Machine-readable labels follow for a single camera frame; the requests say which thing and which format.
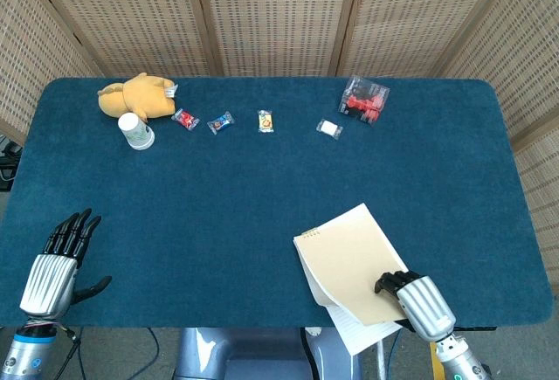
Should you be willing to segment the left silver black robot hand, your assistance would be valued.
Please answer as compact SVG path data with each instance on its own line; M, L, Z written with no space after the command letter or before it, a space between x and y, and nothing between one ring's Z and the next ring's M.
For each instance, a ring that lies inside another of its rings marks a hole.
M70 306L100 294L111 283L108 275L90 287L75 288L91 237L101 221L91 213L90 208L75 212L58 224L34 259L19 305L30 325L57 322Z

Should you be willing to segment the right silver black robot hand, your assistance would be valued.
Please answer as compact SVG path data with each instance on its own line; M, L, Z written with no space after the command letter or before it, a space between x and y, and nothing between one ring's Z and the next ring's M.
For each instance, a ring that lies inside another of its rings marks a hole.
M442 341L453 333L456 317L429 276L412 271L383 273L374 291L392 295L412 329L427 342Z

